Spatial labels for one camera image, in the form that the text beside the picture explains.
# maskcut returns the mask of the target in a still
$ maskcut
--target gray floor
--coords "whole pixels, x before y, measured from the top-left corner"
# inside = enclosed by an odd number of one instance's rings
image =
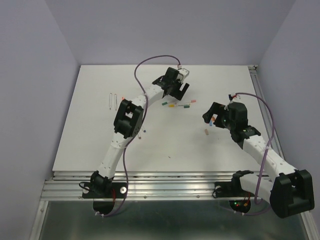
[[[299,215],[278,218],[272,211],[239,216],[227,201],[127,202],[117,216],[95,216],[91,202],[53,201],[41,240],[303,240]]]

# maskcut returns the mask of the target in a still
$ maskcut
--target table surface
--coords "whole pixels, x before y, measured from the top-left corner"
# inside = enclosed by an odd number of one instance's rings
[[[143,65],[138,78],[145,88],[169,65]],[[213,102],[227,104],[228,94],[255,93],[247,66],[185,65],[190,84],[182,102],[190,108],[162,106],[170,96],[155,102],[147,112],[141,139],[127,149],[126,166],[135,172],[258,171],[256,161],[242,151],[226,129],[205,124],[202,115]],[[95,171],[108,150],[117,111],[109,94],[130,100],[142,93],[134,79],[135,65],[82,65],[67,114],[53,171]],[[242,96],[249,124],[267,140],[258,101]],[[123,171],[121,161],[117,171]]]

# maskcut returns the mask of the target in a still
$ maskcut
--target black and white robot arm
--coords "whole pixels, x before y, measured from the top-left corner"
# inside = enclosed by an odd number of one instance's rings
[[[230,98],[228,105],[214,102],[202,117],[209,123],[217,115],[214,125],[227,128],[231,138],[241,149],[251,155],[261,165],[267,144],[260,132],[248,125],[248,111],[239,97]],[[271,181],[261,179],[258,196],[268,202],[280,218],[312,210],[315,207],[313,183],[310,173],[297,170],[287,163],[271,147],[265,159],[264,171]],[[237,171],[231,182],[217,182],[216,197],[243,197],[247,192],[255,193],[259,177],[252,171]],[[247,205],[230,206],[239,212],[247,212]]]
[[[90,177],[88,187],[90,190],[101,194],[110,191],[121,155],[142,127],[147,104],[146,97],[148,99],[147,107],[166,95],[181,100],[189,87],[189,84],[186,83],[180,90],[188,75],[189,71],[185,68],[177,70],[169,67],[165,75],[153,81],[145,94],[139,95],[133,100],[122,100],[113,123],[114,134],[111,144],[100,166]]]

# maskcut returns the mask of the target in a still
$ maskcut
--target gray wall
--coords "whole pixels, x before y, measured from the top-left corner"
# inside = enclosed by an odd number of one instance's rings
[[[44,0],[0,3],[0,239],[29,239],[78,64]]]
[[[257,64],[294,0],[46,0],[81,64]]]
[[[313,177],[320,227],[320,1],[297,0],[258,67],[286,160]]]

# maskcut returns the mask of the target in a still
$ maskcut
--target white tabletop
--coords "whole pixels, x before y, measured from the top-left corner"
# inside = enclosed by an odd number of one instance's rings
[[[138,78],[145,88],[169,65],[143,65]],[[128,171],[203,172],[258,171],[255,160],[234,143],[227,129],[205,124],[202,115],[213,102],[227,104],[228,94],[255,93],[247,66],[185,65],[190,71],[189,89],[182,102],[195,99],[190,108],[162,106],[166,96],[147,112],[141,139],[127,149]],[[83,65],[74,89],[53,171],[95,171],[107,152],[114,132],[114,99],[109,110],[109,94],[130,100],[142,93],[134,79],[135,65]],[[267,140],[258,101],[242,96],[249,124]],[[120,160],[117,171],[123,171]]]

